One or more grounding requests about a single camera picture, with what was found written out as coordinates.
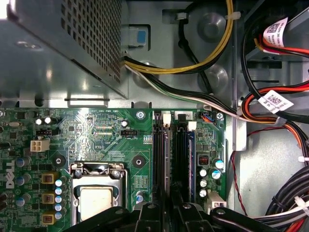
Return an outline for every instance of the power connector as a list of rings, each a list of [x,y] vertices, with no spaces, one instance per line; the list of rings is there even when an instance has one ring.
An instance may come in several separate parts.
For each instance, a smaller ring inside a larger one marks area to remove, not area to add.
[[[210,214],[211,210],[217,207],[226,207],[226,201],[224,201],[217,192],[209,192],[207,201],[205,202],[205,209],[207,214]]]

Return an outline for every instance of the white label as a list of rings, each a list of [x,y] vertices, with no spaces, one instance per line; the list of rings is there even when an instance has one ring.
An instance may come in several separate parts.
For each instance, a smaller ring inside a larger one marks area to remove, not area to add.
[[[283,32],[288,22],[288,18],[284,18],[266,28],[263,33],[264,39],[272,45],[284,47]]]
[[[13,160],[12,162],[7,163],[6,167],[10,167],[10,168],[6,169],[6,172],[7,172],[7,174],[6,174],[6,179],[7,179],[6,188],[7,189],[14,189],[14,187],[15,187],[15,184],[14,184],[15,161]]]
[[[277,113],[278,111],[284,111],[294,105],[292,102],[273,90],[269,91],[258,101],[273,114]]]

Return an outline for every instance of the white connector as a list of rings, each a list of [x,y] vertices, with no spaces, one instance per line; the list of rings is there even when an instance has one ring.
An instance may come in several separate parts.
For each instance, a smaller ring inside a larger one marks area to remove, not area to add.
[[[207,201],[205,202],[207,214],[210,214],[211,210],[217,207],[226,207],[226,201],[224,201],[217,192],[209,192]]]
[[[49,150],[50,140],[49,139],[39,139],[32,140],[30,142],[31,152],[43,152]]]

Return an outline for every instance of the white wire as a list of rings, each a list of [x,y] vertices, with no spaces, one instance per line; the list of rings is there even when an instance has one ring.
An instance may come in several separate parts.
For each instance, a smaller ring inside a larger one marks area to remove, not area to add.
[[[251,120],[248,120],[248,119],[245,119],[245,118],[242,118],[240,117],[239,115],[237,114],[234,114],[232,112],[229,112],[227,110],[225,110],[224,108],[222,108],[221,106],[211,102],[211,101],[208,101],[208,100],[205,100],[205,99],[200,99],[200,98],[194,98],[194,97],[187,97],[187,96],[183,96],[183,95],[178,95],[178,94],[174,94],[174,93],[166,93],[165,91],[161,90],[160,88],[158,88],[156,85],[154,85],[150,80],[148,80],[142,73],[140,73],[139,71],[136,71],[134,69],[132,69],[131,67],[127,66],[126,65],[126,68],[128,70],[130,70],[131,72],[133,72],[134,74],[140,76],[141,78],[143,78],[149,85],[151,85],[155,90],[157,90],[158,92],[160,93],[163,93],[164,95],[171,95],[171,96],[176,96],[178,98],[182,98],[182,99],[187,99],[187,100],[191,100],[191,101],[197,101],[197,102],[200,102],[200,103],[203,103],[203,104],[206,104],[208,106],[211,106],[217,110],[220,110],[221,112],[227,114],[227,115],[230,115],[232,117],[235,117],[239,120],[243,120],[243,121],[246,121],[246,122],[252,122]]]

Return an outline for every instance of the barcode label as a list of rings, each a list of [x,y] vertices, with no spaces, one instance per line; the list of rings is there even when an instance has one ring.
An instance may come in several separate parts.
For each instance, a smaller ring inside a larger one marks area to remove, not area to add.
[[[273,90],[269,91],[258,101],[273,114],[277,113],[278,111],[284,111],[294,105],[292,102]]]

